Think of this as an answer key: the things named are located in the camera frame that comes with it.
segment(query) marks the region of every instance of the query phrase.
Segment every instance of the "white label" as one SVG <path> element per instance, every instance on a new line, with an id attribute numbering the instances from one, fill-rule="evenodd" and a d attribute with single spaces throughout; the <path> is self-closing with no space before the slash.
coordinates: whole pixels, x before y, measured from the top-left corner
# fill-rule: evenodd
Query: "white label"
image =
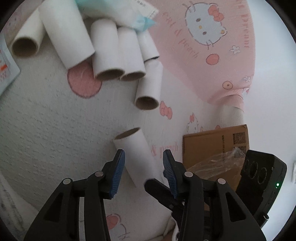
<path id="1" fill-rule="evenodd" d="M 153 19 L 159 13 L 157 8 L 144 0 L 129 0 L 129 2 L 133 7 L 139 10 L 144 17 Z"/>
<path id="2" fill-rule="evenodd" d="M 0 95 L 19 73 L 20 69 L 7 48 L 4 34 L 0 34 Z"/>

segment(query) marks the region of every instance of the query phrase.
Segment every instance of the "cartoon print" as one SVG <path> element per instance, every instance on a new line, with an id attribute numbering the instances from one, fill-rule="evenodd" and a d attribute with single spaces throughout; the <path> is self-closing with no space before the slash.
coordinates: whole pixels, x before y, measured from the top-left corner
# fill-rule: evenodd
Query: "cartoon print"
<path id="1" fill-rule="evenodd" d="M 248 92 L 249 92 L 250 88 L 244 88 L 243 91 L 242 91 L 242 98 L 245 99 Z"/>
<path id="2" fill-rule="evenodd" d="M 94 78 L 93 69 L 87 61 L 69 69 L 67 78 L 71 90 L 85 99 L 95 96 L 102 87 L 102 82 Z"/>
<path id="3" fill-rule="evenodd" d="M 169 120 L 173 117 L 172 108 L 167 107 L 163 101 L 160 103 L 159 112 L 162 116 L 166 116 Z"/>
<path id="4" fill-rule="evenodd" d="M 209 65 L 215 65 L 215 64 L 218 64 L 219 58 L 220 57 L 218 54 L 213 53 L 213 54 L 210 54 L 205 61 Z"/>
<path id="5" fill-rule="evenodd" d="M 221 21 L 224 15 L 219 12 L 217 4 L 190 2 L 185 14 L 185 23 L 191 36 L 200 44 L 214 46 L 222 36 L 227 34 L 227 30 L 222 26 Z"/>
<path id="6" fill-rule="evenodd" d="M 239 49 L 239 46 L 232 46 L 232 49 L 229 50 L 230 52 L 233 52 L 234 55 L 240 53 L 240 49 Z"/>
<path id="7" fill-rule="evenodd" d="M 251 81 L 251 77 L 246 76 L 246 77 L 242 78 L 242 80 L 243 81 L 246 81 L 246 82 L 250 82 Z"/>
<path id="8" fill-rule="evenodd" d="M 121 217 L 118 214 L 111 214 L 106 217 L 107 226 L 112 241 L 123 241 L 129 238 L 125 226 L 121 223 Z"/>
<path id="9" fill-rule="evenodd" d="M 189 117 L 189 123 L 186 127 L 187 134 L 197 133 L 198 132 L 198 121 L 194 113 Z"/>
<path id="10" fill-rule="evenodd" d="M 231 90 L 233 88 L 233 84 L 230 81 L 225 81 L 222 84 L 222 87 L 226 90 Z"/>

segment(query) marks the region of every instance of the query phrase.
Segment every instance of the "pink circle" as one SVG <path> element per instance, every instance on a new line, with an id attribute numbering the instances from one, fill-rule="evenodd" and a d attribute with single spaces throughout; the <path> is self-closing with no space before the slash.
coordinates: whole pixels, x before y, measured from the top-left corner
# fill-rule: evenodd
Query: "pink circle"
<path id="1" fill-rule="evenodd" d="M 206 62 L 207 64 L 209 65 L 215 65 L 215 64 L 218 64 L 219 62 L 219 55 L 216 54 L 216 53 L 213 53 L 213 54 L 210 54 L 207 59 L 206 59 Z"/>
<path id="2" fill-rule="evenodd" d="M 85 99 L 96 95 L 102 86 L 102 82 L 94 78 L 93 69 L 86 61 L 69 69 L 67 77 L 71 90 Z"/>

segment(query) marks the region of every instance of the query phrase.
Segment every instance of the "qr code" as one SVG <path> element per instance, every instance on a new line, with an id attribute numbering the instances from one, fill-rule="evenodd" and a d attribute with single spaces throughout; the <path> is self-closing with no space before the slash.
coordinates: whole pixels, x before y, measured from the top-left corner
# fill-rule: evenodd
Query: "qr code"
<path id="1" fill-rule="evenodd" d="M 246 146 L 239 146 L 238 147 L 244 154 L 247 153 L 247 147 Z"/>
<path id="2" fill-rule="evenodd" d="M 245 132 L 233 134 L 233 145 L 246 143 Z"/>

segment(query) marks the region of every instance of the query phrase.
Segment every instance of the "hello kitty print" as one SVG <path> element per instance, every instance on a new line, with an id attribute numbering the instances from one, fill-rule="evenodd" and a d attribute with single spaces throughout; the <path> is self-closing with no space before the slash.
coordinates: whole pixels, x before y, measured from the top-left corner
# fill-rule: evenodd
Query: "hello kitty print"
<path id="1" fill-rule="evenodd" d="M 214 46 L 214 43 L 227 34 L 222 26 L 224 15 L 219 12 L 216 4 L 190 2 L 185 13 L 185 23 L 191 36 L 200 44 Z"/>
<path id="2" fill-rule="evenodd" d="M 164 67 L 203 101 L 243 109 L 255 71 L 247 0 L 148 2 L 160 11 L 149 32 Z"/>

